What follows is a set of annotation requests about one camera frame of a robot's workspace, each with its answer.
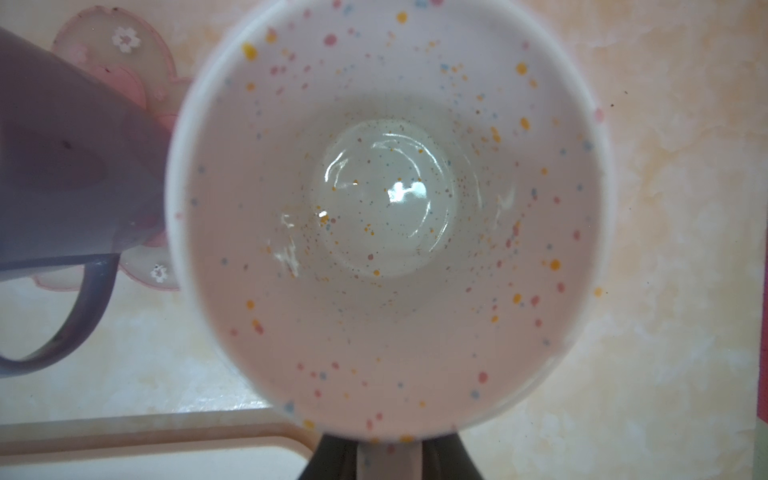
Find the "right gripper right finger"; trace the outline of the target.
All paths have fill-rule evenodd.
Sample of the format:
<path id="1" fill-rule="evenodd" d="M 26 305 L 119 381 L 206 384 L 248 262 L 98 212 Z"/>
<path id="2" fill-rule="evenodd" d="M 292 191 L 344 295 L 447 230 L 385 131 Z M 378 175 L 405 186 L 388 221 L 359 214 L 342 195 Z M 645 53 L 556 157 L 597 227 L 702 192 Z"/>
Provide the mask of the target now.
<path id="1" fill-rule="evenodd" d="M 423 480 L 482 480 L 457 433 L 422 443 Z"/>

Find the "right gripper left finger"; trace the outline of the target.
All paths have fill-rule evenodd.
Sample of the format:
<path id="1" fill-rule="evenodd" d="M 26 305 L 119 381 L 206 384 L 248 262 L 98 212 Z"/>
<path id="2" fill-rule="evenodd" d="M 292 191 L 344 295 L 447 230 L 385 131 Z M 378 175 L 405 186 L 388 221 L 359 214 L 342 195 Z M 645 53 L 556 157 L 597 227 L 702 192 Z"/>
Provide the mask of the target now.
<path id="1" fill-rule="evenodd" d="M 324 434 L 299 480 L 356 480 L 358 442 Z"/>

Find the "pink flower coaster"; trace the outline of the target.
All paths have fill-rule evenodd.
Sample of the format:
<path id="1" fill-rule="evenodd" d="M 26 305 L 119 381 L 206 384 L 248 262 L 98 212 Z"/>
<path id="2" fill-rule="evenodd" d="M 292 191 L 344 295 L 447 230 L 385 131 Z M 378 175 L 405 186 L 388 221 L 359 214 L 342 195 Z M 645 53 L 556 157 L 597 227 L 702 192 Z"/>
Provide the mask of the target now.
<path id="1" fill-rule="evenodd" d="M 177 74 L 172 54 L 157 31 L 128 10 L 94 6 L 61 27 L 51 51 L 123 94 L 172 132 L 191 78 Z M 37 287 L 55 292 L 80 288 L 84 267 L 33 275 Z M 120 270 L 159 291 L 178 291 L 165 232 L 127 250 Z"/>

